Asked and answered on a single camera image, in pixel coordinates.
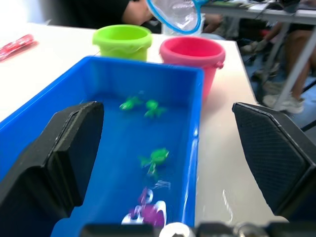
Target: water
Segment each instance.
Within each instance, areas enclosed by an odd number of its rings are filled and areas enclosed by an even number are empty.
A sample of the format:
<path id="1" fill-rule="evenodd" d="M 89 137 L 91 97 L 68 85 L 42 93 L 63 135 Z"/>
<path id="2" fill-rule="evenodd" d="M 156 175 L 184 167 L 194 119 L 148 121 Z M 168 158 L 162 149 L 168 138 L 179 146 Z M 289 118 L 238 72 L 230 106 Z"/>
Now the water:
<path id="1" fill-rule="evenodd" d="M 89 186 L 81 207 L 70 218 L 60 220 L 52 237 L 77 237 L 88 223 L 121 223 L 129 210 L 139 205 L 145 187 L 154 192 L 153 202 L 166 203 L 167 223 L 179 221 L 182 210 L 182 178 L 186 159 L 190 111 L 187 107 L 162 107 L 160 118 L 145 118 L 145 105 L 121 111 L 123 99 L 98 96 L 104 104 L 101 141 Z M 149 158 L 156 149 L 169 156 L 157 167 L 158 180 L 142 169 L 139 156 Z"/>

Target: bucket handle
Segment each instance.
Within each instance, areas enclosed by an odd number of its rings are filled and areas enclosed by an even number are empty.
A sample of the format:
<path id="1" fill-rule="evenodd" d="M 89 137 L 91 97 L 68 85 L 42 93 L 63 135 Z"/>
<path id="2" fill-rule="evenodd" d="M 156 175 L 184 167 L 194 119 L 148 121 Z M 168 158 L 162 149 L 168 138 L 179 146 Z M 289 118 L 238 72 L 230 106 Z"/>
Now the bucket handle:
<path id="1" fill-rule="evenodd" d="M 215 64 L 215 67 L 216 67 L 216 68 L 219 68 L 219 69 L 222 69 L 223 66 L 224 66 L 224 63 L 222 63 L 222 62 L 217 62 L 217 63 Z"/>

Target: person's leg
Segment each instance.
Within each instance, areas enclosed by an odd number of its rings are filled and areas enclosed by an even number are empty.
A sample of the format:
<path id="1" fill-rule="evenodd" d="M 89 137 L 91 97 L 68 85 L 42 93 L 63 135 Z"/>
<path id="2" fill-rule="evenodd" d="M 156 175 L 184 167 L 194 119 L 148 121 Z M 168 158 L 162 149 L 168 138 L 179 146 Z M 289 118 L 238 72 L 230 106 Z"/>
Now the person's leg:
<path id="1" fill-rule="evenodd" d="M 206 14 L 205 22 L 207 26 L 204 29 L 204 33 L 212 33 L 215 31 L 222 23 L 223 17 L 222 15 L 217 14 Z"/>
<path id="2" fill-rule="evenodd" d="M 304 49 L 305 44 L 311 36 L 311 33 L 311 31 L 294 31 L 289 35 L 285 44 L 286 70 L 288 75 L 294 67 L 302 50 Z M 315 50 L 312 53 L 309 61 L 306 63 L 305 67 L 302 69 L 292 88 L 292 96 L 297 100 L 300 100 L 301 98 L 305 81 L 310 73 L 311 66 L 316 66 Z"/>

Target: table leg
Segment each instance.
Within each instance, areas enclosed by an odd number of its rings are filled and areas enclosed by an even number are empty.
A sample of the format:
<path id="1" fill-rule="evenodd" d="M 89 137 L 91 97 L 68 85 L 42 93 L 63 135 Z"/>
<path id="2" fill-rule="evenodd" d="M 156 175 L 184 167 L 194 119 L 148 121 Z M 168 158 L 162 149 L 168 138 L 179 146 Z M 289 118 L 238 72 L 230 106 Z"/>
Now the table leg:
<path id="1" fill-rule="evenodd" d="M 262 84 L 266 83 L 266 81 L 269 79 L 270 69 L 272 67 L 272 64 L 273 64 L 275 58 L 276 58 L 277 52 L 283 43 L 283 39 L 284 39 L 286 33 L 288 32 L 289 27 L 290 27 L 290 23 L 283 23 L 282 24 L 282 28 L 281 28 L 281 31 L 278 35 L 277 41 L 273 45 L 271 53 L 268 57 L 268 60 L 265 64 L 265 66 L 264 66 Z"/>
<path id="2" fill-rule="evenodd" d="M 298 78 L 299 74 L 301 73 L 303 67 L 305 66 L 307 60 L 310 58 L 313 49 L 316 46 L 316 26 L 313 29 L 312 35 L 307 41 L 302 53 L 300 54 L 298 60 L 296 61 L 291 73 L 287 77 L 285 85 L 282 89 L 282 92 L 274 105 L 275 110 L 279 110 L 282 102 L 288 97 L 296 79 Z"/>

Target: floor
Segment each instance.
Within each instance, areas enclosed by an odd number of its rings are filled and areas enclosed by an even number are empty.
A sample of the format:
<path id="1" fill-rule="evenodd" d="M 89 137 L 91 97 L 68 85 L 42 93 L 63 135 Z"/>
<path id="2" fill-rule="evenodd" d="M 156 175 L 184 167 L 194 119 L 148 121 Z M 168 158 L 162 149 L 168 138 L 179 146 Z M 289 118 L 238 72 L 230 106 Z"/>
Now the floor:
<path id="1" fill-rule="evenodd" d="M 252 74 L 259 68 L 262 67 L 262 58 L 258 57 L 253 64 L 247 63 L 247 59 L 249 57 L 243 56 L 243 61 L 245 64 L 245 68 L 250 79 L 250 83 L 254 94 L 256 95 L 257 101 L 262 100 L 263 91 L 259 85 L 259 82 L 254 81 L 251 76 Z M 273 81 L 282 81 L 286 77 L 284 70 L 278 73 L 275 78 L 271 78 Z M 315 78 L 309 77 L 306 81 L 306 85 L 311 83 Z M 305 109 L 301 114 L 288 114 L 289 117 L 298 125 L 299 127 L 303 127 L 310 122 L 316 119 L 316 86 L 312 87 L 308 91 L 306 91 L 302 97 L 305 99 Z M 306 135 L 316 144 L 316 127 L 308 130 Z"/>

